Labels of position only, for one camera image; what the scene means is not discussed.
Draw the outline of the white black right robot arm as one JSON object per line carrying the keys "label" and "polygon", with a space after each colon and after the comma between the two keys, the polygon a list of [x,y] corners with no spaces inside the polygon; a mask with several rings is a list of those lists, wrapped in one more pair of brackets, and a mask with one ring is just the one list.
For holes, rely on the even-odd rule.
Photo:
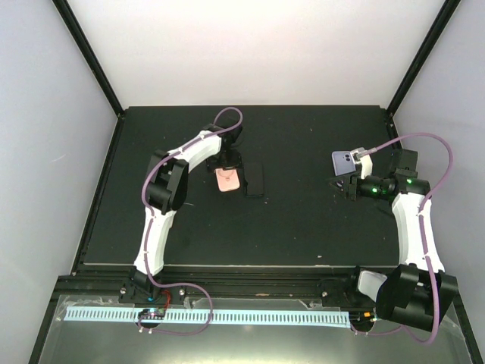
{"label": "white black right robot arm", "polygon": [[399,149],[392,154],[385,177],[372,173],[373,163],[364,148],[334,151],[334,177],[329,184],[345,198],[383,200],[396,221],[399,264],[389,274],[360,268],[344,287],[354,306],[369,299],[377,317],[432,332],[458,293],[457,279],[445,273],[437,254],[431,226],[430,184],[418,176],[418,153]]}

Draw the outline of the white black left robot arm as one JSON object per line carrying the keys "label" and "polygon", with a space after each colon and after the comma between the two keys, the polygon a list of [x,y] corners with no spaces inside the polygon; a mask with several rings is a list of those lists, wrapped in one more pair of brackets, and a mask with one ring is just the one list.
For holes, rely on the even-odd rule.
{"label": "white black left robot arm", "polygon": [[145,226],[131,273],[136,293],[145,302],[153,303],[162,295],[163,285],[154,277],[164,267],[167,237],[186,201],[190,172],[200,164],[215,172],[239,168],[242,160],[233,144],[242,128],[240,122],[230,127],[209,124],[182,146],[153,153],[141,192]]}

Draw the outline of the black phone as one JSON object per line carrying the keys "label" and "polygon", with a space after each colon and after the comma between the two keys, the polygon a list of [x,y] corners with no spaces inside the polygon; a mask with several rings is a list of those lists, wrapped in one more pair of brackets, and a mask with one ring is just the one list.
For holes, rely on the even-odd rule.
{"label": "black phone", "polygon": [[246,197],[264,195],[264,172],[261,163],[246,162],[243,166],[244,194]]}

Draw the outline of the pink phone case with ring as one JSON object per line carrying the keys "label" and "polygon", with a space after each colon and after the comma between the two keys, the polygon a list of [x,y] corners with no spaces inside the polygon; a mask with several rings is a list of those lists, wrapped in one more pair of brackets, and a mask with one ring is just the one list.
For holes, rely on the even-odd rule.
{"label": "pink phone case with ring", "polygon": [[214,170],[217,187],[222,193],[238,190],[241,186],[239,176],[236,169],[225,170],[223,168],[216,168]]}

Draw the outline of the lilac phone case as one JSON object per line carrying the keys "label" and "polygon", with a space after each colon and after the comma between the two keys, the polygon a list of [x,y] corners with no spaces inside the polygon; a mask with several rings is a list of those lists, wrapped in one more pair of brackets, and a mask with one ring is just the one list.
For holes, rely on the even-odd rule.
{"label": "lilac phone case", "polygon": [[331,153],[335,176],[357,172],[361,175],[362,165],[358,155],[364,152],[363,147],[351,151],[334,151]]}

